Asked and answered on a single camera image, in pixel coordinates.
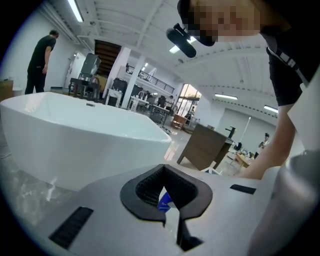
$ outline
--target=cardboard box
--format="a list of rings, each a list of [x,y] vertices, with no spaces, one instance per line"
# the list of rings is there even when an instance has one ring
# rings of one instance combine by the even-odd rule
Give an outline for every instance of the cardboard box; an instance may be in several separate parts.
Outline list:
[[[14,96],[13,87],[14,81],[12,80],[0,81],[0,102]]]

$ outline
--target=black rubber grip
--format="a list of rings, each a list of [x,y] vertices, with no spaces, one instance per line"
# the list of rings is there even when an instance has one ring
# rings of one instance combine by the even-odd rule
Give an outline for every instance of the black rubber grip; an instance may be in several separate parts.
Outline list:
[[[180,211],[182,221],[201,216],[213,197],[211,188],[203,181],[160,164],[129,180],[121,189],[120,199],[137,218],[165,224],[165,214],[157,209],[163,187]]]
[[[256,188],[253,188],[253,187],[241,186],[241,185],[237,185],[237,184],[233,184],[230,187],[230,189],[240,191],[243,193],[247,193],[247,194],[251,194],[251,195],[253,195],[255,193],[255,191],[257,190]]]
[[[90,208],[79,207],[49,236],[49,239],[68,249],[93,211]]]

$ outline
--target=black slot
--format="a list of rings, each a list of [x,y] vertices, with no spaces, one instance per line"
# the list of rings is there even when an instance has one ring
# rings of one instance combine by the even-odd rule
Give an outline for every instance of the black slot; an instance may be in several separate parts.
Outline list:
[[[213,192],[203,181],[160,164],[124,184],[120,199],[137,218],[165,225],[166,215],[157,209],[163,187],[180,212],[176,243],[184,251],[202,244],[203,241],[190,234],[185,221],[200,217],[212,201]]]
[[[93,212],[90,208],[79,207],[49,236],[49,239],[68,249]]]
[[[237,184],[232,185],[230,187],[230,189],[240,191],[243,193],[247,193],[247,194],[251,194],[251,195],[253,195],[255,193],[255,191],[257,190],[256,188],[253,188],[253,187],[241,186],[241,185],[237,185]]]

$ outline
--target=white ceiling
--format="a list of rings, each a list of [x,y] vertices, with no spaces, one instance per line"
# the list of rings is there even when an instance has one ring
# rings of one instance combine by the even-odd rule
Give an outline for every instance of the white ceiling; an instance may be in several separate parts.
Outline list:
[[[214,94],[224,93],[238,97],[236,104],[225,101],[227,107],[261,118],[274,115],[264,109],[264,105],[276,108],[277,102],[269,78],[267,44],[260,35],[212,47],[196,41],[192,45],[197,55],[190,59],[181,51],[169,52],[174,45],[166,30],[181,24],[178,0],[76,0],[82,23],[75,19],[68,0],[49,2],[72,33],[92,48],[94,39],[129,47],[192,84],[207,99],[216,100]]]

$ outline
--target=fluorescent light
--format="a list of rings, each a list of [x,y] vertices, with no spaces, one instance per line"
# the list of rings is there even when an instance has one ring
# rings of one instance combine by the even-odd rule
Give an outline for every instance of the fluorescent light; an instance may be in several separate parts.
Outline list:
[[[230,99],[230,100],[237,100],[237,97],[233,97],[233,96],[229,96],[229,95],[224,95],[224,94],[215,94],[216,97],[219,98],[226,98],[226,99]]]
[[[267,106],[267,105],[265,105],[264,108],[265,108],[266,110],[270,110],[270,111],[272,111],[272,112],[279,113],[278,109],[276,109],[276,108],[273,108],[273,107],[270,107],[270,106]]]
[[[172,47],[169,52],[172,53],[172,54],[175,54],[176,52],[180,51],[179,47],[178,46],[174,46]]]
[[[190,37],[190,40],[188,40],[188,42],[191,44],[193,43],[194,41],[196,41],[197,39],[195,39],[193,36]]]
[[[74,14],[76,20],[78,22],[83,22],[84,19],[82,18],[81,14],[80,14],[78,5],[76,3],[76,0],[68,0],[68,2],[69,2],[69,5],[70,5],[70,7],[71,7],[71,9],[73,11],[73,14]]]
[[[195,39],[193,36],[191,36],[190,40],[187,40],[189,42],[189,44],[193,43],[194,41],[196,41],[197,39]],[[180,51],[179,47],[178,46],[174,46],[172,47],[169,52],[172,53],[172,54],[175,54],[176,52]]]

